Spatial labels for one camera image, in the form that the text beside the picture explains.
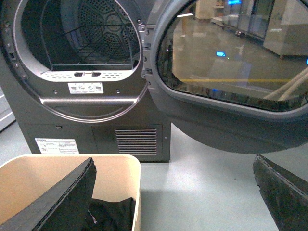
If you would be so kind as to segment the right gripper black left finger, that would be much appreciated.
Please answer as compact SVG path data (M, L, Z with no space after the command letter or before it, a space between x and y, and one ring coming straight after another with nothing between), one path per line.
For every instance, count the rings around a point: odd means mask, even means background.
M92 199L97 169L91 157L38 199L0 225L2 231L80 231Z

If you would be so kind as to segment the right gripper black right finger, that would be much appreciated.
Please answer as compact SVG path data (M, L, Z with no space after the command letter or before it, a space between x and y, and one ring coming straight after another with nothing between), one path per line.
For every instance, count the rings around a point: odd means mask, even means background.
M253 173L261 197L278 230L308 229L308 182L257 154Z

